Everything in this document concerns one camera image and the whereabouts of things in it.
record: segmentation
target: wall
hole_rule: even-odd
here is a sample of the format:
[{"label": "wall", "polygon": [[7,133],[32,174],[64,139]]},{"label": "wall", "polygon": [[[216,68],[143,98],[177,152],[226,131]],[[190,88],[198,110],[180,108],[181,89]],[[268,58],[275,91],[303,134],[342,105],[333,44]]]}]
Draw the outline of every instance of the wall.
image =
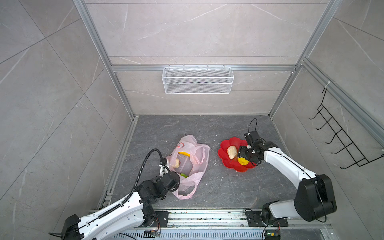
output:
[{"label": "wall", "polygon": [[128,116],[71,0],[0,2],[0,235],[95,208]]},{"label": "wall", "polygon": [[314,64],[381,124],[384,124],[383,12],[381,0],[344,0],[310,56]]},{"label": "wall", "polygon": [[[382,239],[383,236],[383,183],[382,172],[384,159],[376,160],[362,167],[352,166],[340,169],[353,163],[337,138],[326,144],[333,137],[329,126],[320,128],[325,120],[318,115],[317,108],[321,103],[324,87],[306,70],[302,70],[295,79],[287,96],[277,110],[273,121],[284,140],[291,157],[306,168],[326,174],[332,179],[337,203],[337,211],[330,214],[329,220],[340,239]],[[363,154],[370,160],[382,154],[382,147],[376,140],[335,100],[326,93],[324,106],[349,134]],[[331,126],[337,128],[331,120]],[[356,158],[356,149],[348,148]]]},{"label": "wall", "polygon": [[[383,122],[382,91],[384,42],[382,1],[345,0],[310,55],[345,92]],[[306,70],[295,79],[273,120],[292,157],[305,167],[331,177],[338,210],[329,215],[340,239],[384,239],[384,159],[348,169],[353,163],[341,142],[333,137],[329,126],[320,128],[321,116],[310,120],[321,103],[323,86]],[[383,154],[383,147],[329,93],[324,105],[356,143],[367,159]],[[330,116],[323,111],[325,118]],[[336,122],[331,126],[338,131]],[[362,156],[348,147],[353,156]]]},{"label": "wall", "polygon": [[118,72],[136,114],[268,114],[288,71],[235,71],[230,94],[165,94],[161,71]]},{"label": "wall", "polygon": [[[267,2],[86,0],[115,65],[296,64],[327,0]],[[119,79],[136,114],[267,114],[289,75],[275,73],[235,72],[224,95],[166,95],[159,72]]]}]

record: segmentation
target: floor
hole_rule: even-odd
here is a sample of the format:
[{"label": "floor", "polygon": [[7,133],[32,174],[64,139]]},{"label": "floor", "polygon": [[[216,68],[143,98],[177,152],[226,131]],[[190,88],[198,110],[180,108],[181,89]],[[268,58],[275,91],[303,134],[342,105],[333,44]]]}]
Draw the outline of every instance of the floor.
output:
[{"label": "floor", "polygon": [[[254,169],[240,173],[226,168],[217,155],[223,140],[244,138],[253,118],[258,119],[259,135],[283,149],[269,116],[139,116],[112,201],[129,193],[150,149],[160,149],[165,157],[173,151],[180,138],[188,134],[192,134],[198,143],[210,146],[207,171],[191,199],[179,200],[173,194],[168,194],[154,208],[255,208],[275,200],[293,199],[295,187],[272,165],[263,162]],[[152,154],[139,182],[159,174],[158,161],[158,155]]]}]

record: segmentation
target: black cable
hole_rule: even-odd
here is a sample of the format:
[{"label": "black cable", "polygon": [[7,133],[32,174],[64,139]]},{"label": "black cable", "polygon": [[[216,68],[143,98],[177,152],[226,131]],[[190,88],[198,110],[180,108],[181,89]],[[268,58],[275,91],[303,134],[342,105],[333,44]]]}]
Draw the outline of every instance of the black cable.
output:
[{"label": "black cable", "polygon": [[254,118],[251,120],[251,122],[249,123],[248,125],[248,132],[249,132],[249,127],[251,126],[251,123],[256,119],[256,126],[255,126],[255,131],[256,131],[256,127],[257,127],[257,118]]},{"label": "black cable", "polygon": [[266,229],[269,225],[271,225],[272,223],[275,223],[276,221],[278,221],[278,220],[280,220],[280,219],[283,219],[283,217],[274,219],[272,222],[268,223],[268,224],[265,226],[265,228],[264,228],[263,231],[262,231],[262,240],[263,240],[263,235],[264,235],[265,229]]},{"label": "black cable", "polygon": [[130,238],[132,238],[132,239],[134,239],[134,240],[137,240],[136,238],[134,238],[134,237],[132,237],[132,236],[129,236],[128,234],[125,234],[125,233],[119,233],[119,234],[124,235],[124,236],[127,236],[127,237],[130,237]]},{"label": "black cable", "polygon": [[140,167],[140,170],[139,170],[139,174],[137,175],[136,181],[135,181],[135,183],[134,183],[134,185],[133,185],[133,188],[132,188],[131,192],[128,194],[128,196],[127,196],[123,201],[121,201],[120,204],[118,204],[118,205],[114,206],[113,208],[107,210],[106,212],[100,214],[100,215],[98,216],[98,219],[103,218],[103,217],[105,217],[106,215],[110,214],[111,212],[115,211],[116,209],[122,207],[122,206],[123,206],[129,199],[130,199],[130,197],[132,196],[132,194],[133,194],[133,193],[135,192],[135,190],[136,190],[137,184],[139,183],[140,176],[141,176],[141,173],[142,173],[142,171],[143,171],[143,169],[144,169],[145,163],[147,162],[149,156],[150,156],[153,152],[155,152],[155,151],[159,154],[163,166],[165,166],[165,168],[166,168],[166,169],[168,170],[168,172],[169,172],[169,168],[168,168],[168,166],[166,166],[166,164],[165,164],[165,160],[164,160],[164,158],[163,158],[163,156],[162,156],[160,150],[157,149],[157,148],[152,149],[151,151],[148,152],[148,154],[146,155],[146,157],[145,157],[143,163],[141,164],[141,167]]},{"label": "black cable", "polygon": [[252,210],[252,209],[245,209],[245,210],[244,210],[244,214],[245,214],[245,212],[246,212],[246,211],[252,211],[252,212],[253,212],[253,210]]},{"label": "black cable", "polygon": [[317,188],[317,185],[314,183],[312,177],[311,177],[307,172],[305,172],[301,167],[297,166],[296,163],[292,162],[289,158],[287,158],[286,156],[284,156],[284,155],[282,155],[282,154],[280,154],[280,153],[278,153],[278,152],[274,152],[274,153],[279,154],[279,155],[282,156],[282,157],[285,157],[288,161],[290,161],[291,163],[293,163],[296,167],[298,167],[301,171],[303,171],[303,172],[310,178],[311,182],[313,183],[313,185],[314,185],[314,187],[315,187],[315,189],[316,189],[316,193],[317,193],[317,195],[319,196],[319,199],[320,199],[320,202],[321,202],[321,206],[323,207],[324,216],[325,216],[325,220],[324,220],[324,221],[320,221],[319,219],[316,219],[316,220],[319,221],[319,222],[325,223],[325,222],[327,221],[327,214],[325,213],[325,208],[324,208],[323,200],[321,199],[321,196],[320,196],[319,189]]},{"label": "black cable", "polygon": [[78,228],[76,228],[76,229],[74,229],[74,230],[71,230],[71,231],[69,231],[69,232],[65,232],[65,233],[53,233],[53,232],[49,232],[48,234],[49,234],[49,235],[52,235],[52,236],[55,236],[55,237],[60,237],[60,236],[56,236],[56,235],[64,235],[64,234],[68,234],[68,233],[71,233],[71,232],[76,232],[77,230],[79,230],[79,229],[81,229],[81,228],[83,228],[83,227],[85,227],[85,226],[86,226],[86,225],[81,226],[81,227],[78,227]]}]

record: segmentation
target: metal rail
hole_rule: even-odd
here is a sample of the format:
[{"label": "metal rail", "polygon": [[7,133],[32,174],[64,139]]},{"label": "metal rail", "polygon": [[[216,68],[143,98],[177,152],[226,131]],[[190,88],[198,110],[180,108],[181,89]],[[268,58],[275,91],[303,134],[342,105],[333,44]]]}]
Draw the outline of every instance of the metal rail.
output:
[{"label": "metal rail", "polygon": [[302,68],[302,60],[304,58],[307,58],[312,50],[314,49],[316,43],[319,41],[320,37],[322,36],[323,32],[327,28],[329,22],[331,21],[333,15],[335,14],[337,8],[340,6],[341,2],[343,0],[330,0],[327,4],[327,7],[325,8],[325,11],[323,15],[320,18],[319,23],[317,24],[314,32],[311,35],[311,38],[309,39],[307,45],[305,46],[303,52],[301,53],[299,60],[296,64],[296,71],[293,72],[287,79],[286,83],[283,86],[283,89],[281,90],[279,96],[277,97],[275,103],[273,104],[271,111],[269,112],[269,116],[273,117],[279,108],[280,104],[283,102],[283,99],[285,98],[285,95],[287,94],[288,90],[292,86],[293,81],[295,80],[298,72],[300,72]]},{"label": "metal rail", "polygon": [[[248,227],[247,217],[244,209],[156,209],[168,211],[168,225],[161,228],[161,235],[156,237],[159,240],[172,239],[261,239],[264,227]],[[311,229],[318,231],[324,239],[337,240],[330,223],[317,221],[307,222],[301,218],[288,218],[289,226],[282,229]],[[110,239],[129,239],[132,236],[138,240],[145,240],[150,236],[144,233],[145,230],[156,228],[135,228],[126,230],[123,234],[117,234]]]},{"label": "metal rail", "polygon": [[327,90],[332,96],[384,147],[384,127],[309,59],[303,60],[303,66],[323,86],[327,85]]},{"label": "metal rail", "polygon": [[119,177],[119,173],[120,173],[122,164],[124,162],[125,155],[127,154],[129,144],[131,143],[131,139],[133,136],[133,132],[135,131],[137,119],[138,117],[135,117],[129,123],[129,126],[125,133],[125,137],[120,145],[119,155],[112,166],[112,171],[109,174],[107,184],[104,187],[103,194],[100,198],[97,209],[102,209],[111,204],[113,189],[115,188],[116,181]]},{"label": "metal rail", "polygon": [[81,19],[83,20],[83,22],[85,24],[85,27],[87,28],[87,30],[89,32],[89,35],[91,36],[91,39],[92,39],[100,57],[101,57],[101,60],[103,61],[104,65],[105,65],[105,68],[107,69],[109,76],[112,79],[113,84],[115,85],[116,90],[119,93],[119,96],[120,96],[120,98],[121,98],[121,100],[125,106],[125,109],[128,112],[128,115],[130,116],[131,119],[133,119],[133,117],[135,115],[132,111],[131,105],[129,104],[129,101],[127,99],[127,96],[125,95],[123,87],[120,84],[120,81],[118,80],[117,76],[115,75],[115,73],[111,69],[112,64],[109,60],[109,57],[108,57],[107,52],[103,46],[103,43],[101,42],[100,36],[97,33],[96,27],[92,21],[92,18],[91,18],[91,15],[87,9],[87,6],[85,5],[83,0],[73,0],[73,2],[74,2],[74,4],[75,4],[75,6],[76,6],[76,8],[77,8],[77,10],[81,16]]},{"label": "metal rail", "polygon": [[185,68],[212,68],[212,67],[231,67],[233,71],[294,71],[296,65],[287,64],[256,64],[256,65],[112,65],[113,71],[163,71],[166,67],[185,67]]}]

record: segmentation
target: yellow fruit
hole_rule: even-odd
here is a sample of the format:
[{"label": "yellow fruit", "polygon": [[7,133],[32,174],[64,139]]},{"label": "yellow fruit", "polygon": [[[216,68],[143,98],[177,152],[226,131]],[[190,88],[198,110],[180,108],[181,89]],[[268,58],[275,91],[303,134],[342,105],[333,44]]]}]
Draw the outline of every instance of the yellow fruit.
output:
[{"label": "yellow fruit", "polygon": [[227,153],[228,153],[229,158],[232,160],[237,155],[236,147],[235,146],[230,146],[227,149]]},{"label": "yellow fruit", "polygon": [[240,163],[241,165],[243,165],[243,166],[245,166],[245,165],[247,165],[247,164],[249,163],[249,161],[248,161],[248,160],[245,160],[245,158],[243,158],[243,157],[239,157],[237,160],[238,160],[239,163]]}]

